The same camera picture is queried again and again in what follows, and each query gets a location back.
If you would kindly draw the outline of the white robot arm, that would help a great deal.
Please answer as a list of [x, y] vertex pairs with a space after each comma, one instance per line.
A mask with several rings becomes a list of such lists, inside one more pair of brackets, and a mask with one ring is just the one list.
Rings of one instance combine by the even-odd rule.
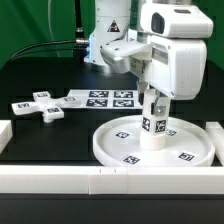
[[85, 61], [137, 76], [138, 100], [153, 88], [153, 112], [191, 100], [202, 85], [213, 22], [191, 0], [95, 0], [96, 26]]

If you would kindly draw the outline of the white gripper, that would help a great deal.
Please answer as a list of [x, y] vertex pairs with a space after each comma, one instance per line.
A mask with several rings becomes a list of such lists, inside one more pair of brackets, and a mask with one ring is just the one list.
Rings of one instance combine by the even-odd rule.
[[190, 100], [201, 89], [207, 48], [200, 39], [150, 38], [151, 58], [141, 61], [138, 77], [166, 96], [157, 96], [154, 89], [144, 92], [142, 114], [162, 117], [169, 111], [170, 99]]

